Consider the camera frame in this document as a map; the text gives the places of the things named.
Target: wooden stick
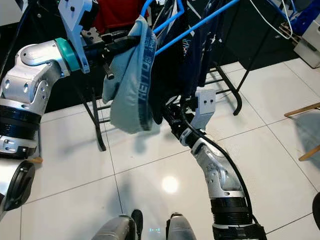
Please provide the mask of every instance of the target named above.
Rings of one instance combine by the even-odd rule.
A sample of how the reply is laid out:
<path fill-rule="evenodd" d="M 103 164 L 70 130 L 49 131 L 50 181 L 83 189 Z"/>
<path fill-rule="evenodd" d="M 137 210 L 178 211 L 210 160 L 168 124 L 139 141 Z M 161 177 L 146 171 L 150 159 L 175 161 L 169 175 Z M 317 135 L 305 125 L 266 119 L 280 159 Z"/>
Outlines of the wooden stick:
<path fill-rule="evenodd" d="M 308 111 L 308 110 L 311 110 L 311 109 L 316 109 L 316 108 L 320 108 L 320 102 L 312 104 L 312 105 L 309 105 L 309 106 L 305 106 L 303 108 L 300 108 L 300 109 L 297 109 L 297 110 L 294 110 L 294 111 L 287 112 L 286 114 L 284 114 L 284 116 L 288 118 L 291 115 L 303 113 L 305 111 Z"/>
<path fill-rule="evenodd" d="M 30 159 L 29 161 L 30 161 L 31 163 L 34 163 L 34 164 L 42 164 L 44 160 L 43 160 L 42 157 L 37 156 L 37 157 L 35 157 L 35 158 L 33 158 L 33 159 Z"/>
<path fill-rule="evenodd" d="M 311 149 L 310 151 L 308 151 L 305 155 L 301 156 L 299 158 L 299 161 L 304 161 L 308 158 L 310 158 L 312 155 L 314 155 L 316 152 L 320 151 L 320 145 L 316 146 L 314 149 Z"/>

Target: clothes drying rack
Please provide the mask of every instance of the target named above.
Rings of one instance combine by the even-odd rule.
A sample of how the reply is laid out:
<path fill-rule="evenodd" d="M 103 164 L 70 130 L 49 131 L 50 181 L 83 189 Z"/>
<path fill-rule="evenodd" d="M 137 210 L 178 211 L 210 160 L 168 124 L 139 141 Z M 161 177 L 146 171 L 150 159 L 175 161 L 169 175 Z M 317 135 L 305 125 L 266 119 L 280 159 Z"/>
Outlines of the clothes drying rack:
<path fill-rule="evenodd" d="M 145 2 L 144 6 L 142 8 L 142 11 L 141 11 L 141 15 L 142 16 L 145 15 L 147 7 L 149 6 L 149 4 L 152 1 L 153 0 L 147 0 Z M 211 68 L 211 70 L 208 72 L 209 74 L 212 74 L 214 72 L 218 72 L 219 75 L 221 76 L 221 79 L 209 80 L 209 81 L 206 81 L 206 83 L 205 83 L 205 85 L 208 85 L 208 84 L 213 84 L 213 83 L 218 83 L 218 82 L 225 82 L 225 84 L 227 85 L 228 89 L 217 91 L 216 95 L 227 93 L 227 92 L 231 92 L 233 94 L 233 96 L 236 99 L 236 103 L 237 103 L 237 106 L 236 106 L 236 108 L 235 108 L 235 110 L 233 112 L 234 116 L 238 115 L 239 112 L 241 111 L 241 108 L 242 108 L 242 99 L 241 99 L 241 96 L 239 94 L 240 88 L 243 85 L 245 79 L 247 78 L 247 76 L 248 76 L 252 66 L 254 65 L 259 53 L 261 52 L 261 49 L 262 49 L 262 47 L 263 47 L 263 45 L 264 45 L 264 43 L 266 41 L 267 35 L 270 33 L 270 31 L 272 29 L 271 27 L 268 27 L 268 29 L 265 32 L 265 34 L 264 34 L 264 36 L 263 36 L 263 38 L 262 38 L 257 50 L 255 51 L 253 57 L 251 58 L 251 61 L 250 61 L 249 65 L 248 65 L 248 67 L 246 69 L 245 74 L 243 75 L 243 77 L 242 77 L 242 79 L 240 81 L 240 84 L 236 88 L 232 84 L 232 82 L 230 81 L 229 77 L 226 75 L 226 73 L 221 68 L 221 62 L 222 62 L 224 54 L 226 52 L 226 47 L 227 47 L 227 43 L 228 43 L 228 40 L 229 40 L 229 36 L 230 36 L 230 33 L 231 33 L 232 29 L 233 29 L 233 26 L 234 26 L 234 23 L 235 23 L 235 19 L 238 16 L 241 2 L 242 2 L 242 0 L 231 0 L 225 6 L 223 6 L 220 9 L 218 9 L 217 11 L 213 12 L 211 15 L 207 16 L 206 18 L 202 19 L 197 24 L 195 24 L 194 26 L 189 28 L 186 32 L 182 33 L 177 38 L 173 39 L 172 41 L 167 43 L 165 46 L 163 46 L 162 48 L 158 49 L 156 51 L 156 54 L 155 54 L 155 55 L 157 55 L 157 54 L 161 53 L 162 51 L 165 51 L 172 44 L 174 44 L 175 42 L 179 41 L 183 37 L 187 36 L 190 32 L 192 32 L 195 29 L 199 28 L 200 26 L 205 24 L 207 21 L 213 19 L 215 16 L 217 16 L 218 14 L 220 14 L 223 11 L 227 10 L 228 8 L 236 5 L 236 10 L 235 10 L 235 13 L 234 13 L 234 15 L 232 17 L 230 28 L 228 29 L 228 31 L 227 31 L 227 33 L 225 35 L 225 40 L 224 40 L 223 45 L 222 45 L 222 54 L 221 54 L 218 62 L 213 62 L 213 68 Z M 162 23 L 155 30 L 153 30 L 154 32 L 156 32 L 156 33 L 159 32 L 161 29 L 166 27 L 171 21 L 173 21 L 174 19 L 178 18 L 179 16 L 181 16 L 183 14 L 184 9 L 183 9 L 183 6 L 181 4 L 181 0 L 177 0 L 177 3 L 178 3 L 178 7 L 179 7 L 179 12 L 177 14 L 175 14 L 174 16 L 172 16 L 171 18 L 167 19 L 164 23 Z M 275 15 L 274 19 L 272 20 L 272 23 L 274 23 L 276 19 L 277 19 L 277 16 Z M 100 124 L 104 124 L 104 123 L 110 122 L 110 119 L 102 119 L 102 120 L 100 120 L 98 111 L 108 109 L 108 108 L 111 107 L 111 105 L 98 107 L 96 101 L 101 99 L 102 97 L 101 96 L 96 96 L 94 87 L 92 87 L 90 85 L 87 85 L 87 90 L 90 91 L 90 95 L 91 95 L 91 99 L 92 99 L 92 111 L 91 111 L 89 106 L 88 106 L 88 104 L 87 104 L 86 98 L 84 97 L 83 93 L 78 89 L 77 86 L 75 86 L 75 89 L 76 89 L 77 95 L 79 96 L 81 102 L 83 103 L 86 111 L 88 112 L 91 120 L 94 123 L 96 137 L 97 137 L 97 141 L 98 141 L 99 147 L 100 147 L 101 151 L 106 151 L 106 146 L 105 146 L 103 138 L 102 138 Z"/>

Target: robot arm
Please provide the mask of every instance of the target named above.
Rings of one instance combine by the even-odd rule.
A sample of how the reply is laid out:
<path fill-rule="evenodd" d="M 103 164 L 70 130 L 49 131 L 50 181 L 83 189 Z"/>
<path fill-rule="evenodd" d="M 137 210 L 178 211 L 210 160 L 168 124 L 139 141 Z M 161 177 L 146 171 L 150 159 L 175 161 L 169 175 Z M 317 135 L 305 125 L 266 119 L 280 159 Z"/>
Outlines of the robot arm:
<path fill-rule="evenodd" d="M 188 104 L 193 113 L 185 118 L 195 129 L 205 129 L 215 112 L 215 93 L 213 90 L 200 90 Z M 172 133 L 184 146 L 189 146 L 191 154 L 201 167 L 213 214 L 213 235 L 215 240 L 266 240 L 264 228 L 253 223 L 250 199 L 244 187 L 225 155 L 204 139 L 204 134 L 195 134 L 184 121 L 182 106 L 171 103 L 163 110 L 163 116 L 169 123 Z"/>
<path fill-rule="evenodd" d="M 97 12 L 95 0 L 62 0 L 59 11 L 69 39 L 23 47 L 1 82 L 0 220 L 30 195 L 35 167 L 26 159 L 36 150 L 36 134 L 53 85 L 73 71 L 88 73 L 96 64 L 103 65 L 111 79 L 105 57 L 123 53 L 140 41 L 127 36 L 127 31 L 102 36 L 84 31 L 90 30 Z"/>
<path fill-rule="evenodd" d="M 22 48 L 15 56 L 15 66 L 2 80 L 0 220 L 6 211 L 24 204 L 30 195 L 35 167 L 25 159 L 35 152 L 36 133 L 55 82 L 78 69 L 88 73 L 91 64 L 96 62 L 102 62 L 107 78 L 111 79 L 105 57 L 125 52 L 139 42 L 139 37 L 128 37 L 124 32 L 98 36 L 91 31 L 81 35 L 83 27 L 90 26 L 88 22 L 95 14 L 95 4 L 95 0 L 60 1 L 59 11 L 69 41 L 58 38 Z M 205 129 L 215 111 L 215 95 L 211 96 L 212 91 L 198 92 L 190 104 L 195 116 L 190 113 L 187 117 L 195 129 Z M 167 105 L 163 116 L 172 133 L 191 148 L 191 154 L 204 172 L 214 219 L 214 238 L 265 240 L 264 229 L 253 223 L 244 186 L 226 156 L 188 127 L 178 105 Z"/>

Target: teal joint ring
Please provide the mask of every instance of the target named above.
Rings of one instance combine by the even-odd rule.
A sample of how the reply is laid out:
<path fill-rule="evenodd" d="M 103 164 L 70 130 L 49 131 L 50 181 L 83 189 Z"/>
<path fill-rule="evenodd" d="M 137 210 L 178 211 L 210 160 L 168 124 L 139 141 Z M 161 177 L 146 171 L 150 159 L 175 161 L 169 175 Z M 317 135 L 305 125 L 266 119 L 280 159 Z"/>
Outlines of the teal joint ring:
<path fill-rule="evenodd" d="M 78 63 L 77 57 L 68 41 L 61 37 L 56 38 L 55 41 L 57 43 L 60 53 L 62 54 L 63 59 L 67 62 L 70 70 L 72 72 L 79 70 L 80 65 Z"/>

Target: red clothing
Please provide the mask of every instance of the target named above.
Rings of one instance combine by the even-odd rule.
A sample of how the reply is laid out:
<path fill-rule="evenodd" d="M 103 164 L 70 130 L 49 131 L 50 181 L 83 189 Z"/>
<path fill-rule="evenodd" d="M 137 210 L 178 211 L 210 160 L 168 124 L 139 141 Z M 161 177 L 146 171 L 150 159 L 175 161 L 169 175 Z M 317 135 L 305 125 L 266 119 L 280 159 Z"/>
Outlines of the red clothing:
<path fill-rule="evenodd" d="M 99 12 L 93 26 L 100 33 L 107 29 L 133 25 L 139 17 L 144 0 L 98 0 Z"/>

